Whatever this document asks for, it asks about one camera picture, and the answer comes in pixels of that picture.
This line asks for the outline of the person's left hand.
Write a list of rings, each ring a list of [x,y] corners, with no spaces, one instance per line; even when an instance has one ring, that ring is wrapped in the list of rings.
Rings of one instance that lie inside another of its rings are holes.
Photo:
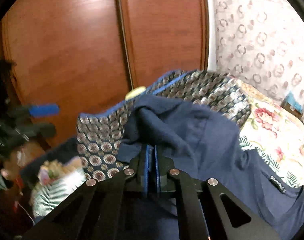
[[[5,158],[0,173],[6,180],[14,181],[22,168],[44,153],[45,150],[37,141],[26,142],[23,146],[12,150]]]

